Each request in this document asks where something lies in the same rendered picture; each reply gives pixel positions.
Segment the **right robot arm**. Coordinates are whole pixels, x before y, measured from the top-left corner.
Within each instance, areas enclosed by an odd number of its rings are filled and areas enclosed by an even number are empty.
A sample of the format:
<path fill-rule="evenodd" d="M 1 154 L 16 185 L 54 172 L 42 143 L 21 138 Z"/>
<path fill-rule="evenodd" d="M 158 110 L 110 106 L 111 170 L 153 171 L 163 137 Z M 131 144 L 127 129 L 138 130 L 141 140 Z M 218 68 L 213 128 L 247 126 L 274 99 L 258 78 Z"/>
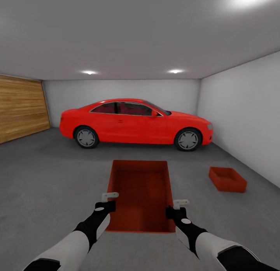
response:
<path fill-rule="evenodd" d="M 173 219 L 178 239 L 204 264 L 208 271 L 280 271 L 259 261 L 239 243 L 224 240 L 194 225 L 186 216 L 189 200 L 174 200 L 166 208 L 167 219 Z"/>

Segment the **storage box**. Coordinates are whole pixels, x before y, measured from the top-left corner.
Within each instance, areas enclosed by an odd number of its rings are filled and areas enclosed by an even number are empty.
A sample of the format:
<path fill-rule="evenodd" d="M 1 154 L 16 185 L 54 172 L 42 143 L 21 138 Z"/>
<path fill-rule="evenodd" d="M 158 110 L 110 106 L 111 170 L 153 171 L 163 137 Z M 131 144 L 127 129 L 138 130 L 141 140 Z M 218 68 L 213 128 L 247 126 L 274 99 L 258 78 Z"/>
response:
<path fill-rule="evenodd" d="M 176 233 L 167 161 L 113 160 L 107 193 L 118 192 L 105 229 L 114 233 Z"/>
<path fill-rule="evenodd" d="M 210 167 L 209 178 L 218 191 L 245 193 L 247 181 L 233 168 Z"/>

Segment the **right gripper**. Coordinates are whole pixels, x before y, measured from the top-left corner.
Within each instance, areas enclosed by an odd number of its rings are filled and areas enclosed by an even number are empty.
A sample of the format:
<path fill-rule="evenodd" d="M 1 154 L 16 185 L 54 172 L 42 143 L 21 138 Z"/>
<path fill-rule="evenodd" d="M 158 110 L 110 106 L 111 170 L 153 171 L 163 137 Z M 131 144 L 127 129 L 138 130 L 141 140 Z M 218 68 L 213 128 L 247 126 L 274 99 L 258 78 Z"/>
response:
<path fill-rule="evenodd" d="M 175 216 L 178 215 L 178 214 L 186 215 L 185 207 L 180 207 L 179 210 L 175 210 L 175 209 L 173 209 L 173 207 L 171 207 L 169 205 L 169 207 L 166 208 L 167 219 L 173 219 L 174 220 Z"/>

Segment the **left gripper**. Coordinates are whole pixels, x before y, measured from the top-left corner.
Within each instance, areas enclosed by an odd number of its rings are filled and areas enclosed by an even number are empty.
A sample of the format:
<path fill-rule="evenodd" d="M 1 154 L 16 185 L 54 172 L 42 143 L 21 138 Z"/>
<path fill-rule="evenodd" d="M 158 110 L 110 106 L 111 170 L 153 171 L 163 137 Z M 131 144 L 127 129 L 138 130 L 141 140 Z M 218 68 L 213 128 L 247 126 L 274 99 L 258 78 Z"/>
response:
<path fill-rule="evenodd" d="M 115 212 L 116 211 L 116 201 L 108 201 L 106 203 L 102 202 L 97 202 L 95 204 L 95 209 L 98 208 L 99 206 L 107 206 L 109 208 L 109 212 Z"/>

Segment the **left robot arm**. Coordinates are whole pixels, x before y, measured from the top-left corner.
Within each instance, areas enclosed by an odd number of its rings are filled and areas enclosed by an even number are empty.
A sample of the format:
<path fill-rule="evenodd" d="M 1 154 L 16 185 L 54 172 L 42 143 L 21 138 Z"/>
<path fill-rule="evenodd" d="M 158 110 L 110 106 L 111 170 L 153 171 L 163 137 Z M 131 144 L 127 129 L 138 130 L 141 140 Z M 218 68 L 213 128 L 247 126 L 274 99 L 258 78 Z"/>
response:
<path fill-rule="evenodd" d="M 108 199 L 118 196 L 118 192 L 103 193 L 102 202 L 95 204 L 94 214 L 80 222 L 54 247 L 37 256 L 22 271 L 78 271 L 88 251 L 108 227 L 109 212 L 116 211 L 116 201 Z"/>

